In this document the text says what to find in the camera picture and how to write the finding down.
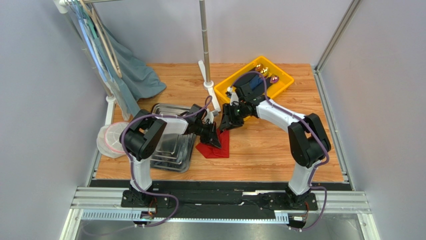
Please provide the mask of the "red paper napkin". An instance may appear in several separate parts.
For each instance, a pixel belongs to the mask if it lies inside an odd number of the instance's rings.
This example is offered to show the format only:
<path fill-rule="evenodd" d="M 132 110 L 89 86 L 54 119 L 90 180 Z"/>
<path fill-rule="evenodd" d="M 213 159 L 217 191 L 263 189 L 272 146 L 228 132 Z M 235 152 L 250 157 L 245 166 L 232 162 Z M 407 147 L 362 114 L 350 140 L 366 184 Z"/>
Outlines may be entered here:
<path fill-rule="evenodd" d="M 206 159 L 227 159 L 230 157 L 230 131 L 217 130 L 217 133 L 221 148 L 201 142 L 195 146 L 198 152 Z"/>

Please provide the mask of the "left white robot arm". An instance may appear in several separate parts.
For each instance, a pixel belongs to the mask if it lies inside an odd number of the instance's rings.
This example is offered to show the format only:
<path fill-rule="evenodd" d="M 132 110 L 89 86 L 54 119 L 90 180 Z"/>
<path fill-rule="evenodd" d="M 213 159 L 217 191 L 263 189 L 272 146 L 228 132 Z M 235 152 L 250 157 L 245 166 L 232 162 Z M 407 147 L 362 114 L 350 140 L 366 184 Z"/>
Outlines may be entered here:
<path fill-rule="evenodd" d="M 122 207 L 148 207 L 154 202 L 151 157 L 163 136 L 194 134 L 201 143 L 221 149 L 216 123 L 207 115 L 207 108 L 197 104 L 179 115 L 154 114 L 144 109 L 137 113 L 119 139 L 128 156 L 131 174 L 129 189 L 122 194 Z"/>

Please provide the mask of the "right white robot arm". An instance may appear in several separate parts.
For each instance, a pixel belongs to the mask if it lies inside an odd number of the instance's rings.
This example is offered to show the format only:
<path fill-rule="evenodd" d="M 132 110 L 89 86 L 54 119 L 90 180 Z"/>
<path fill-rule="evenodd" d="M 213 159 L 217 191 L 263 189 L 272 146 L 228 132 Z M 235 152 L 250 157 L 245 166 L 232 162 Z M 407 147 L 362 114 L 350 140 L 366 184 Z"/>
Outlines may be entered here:
<path fill-rule="evenodd" d="M 288 134 L 295 166 L 285 188 L 284 202 L 293 209 L 303 205 L 311 192 L 316 169 L 323 159 L 330 159 L 331 143 L 320 117 L 315 113 L 303 115 L 282 107 L 264 93 L 254 93 L 248 83 L 232 85 L 227 88 L 226 94 L 230 102 L 222 106 L 221 131 L 240 128 L 245 118 L 256 117 Z"/>

